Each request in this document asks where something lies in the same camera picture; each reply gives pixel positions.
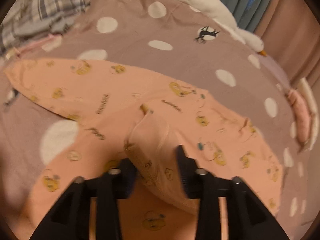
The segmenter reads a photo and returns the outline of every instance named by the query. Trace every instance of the plaid fabric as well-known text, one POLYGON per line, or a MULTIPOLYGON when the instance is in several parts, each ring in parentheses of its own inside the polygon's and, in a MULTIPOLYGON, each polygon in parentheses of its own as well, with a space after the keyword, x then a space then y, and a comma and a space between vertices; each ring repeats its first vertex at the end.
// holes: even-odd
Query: plaid fabric
POLYGON ((29 0, 20 12, 19 20, 12 20, 0 25, 0 56, 4 55, 11 47, 20 45, 22 41, 15 36, 14 31, 25 23, 37 23, 57 13, 70 16, 84 8, 84 0, 29 0))

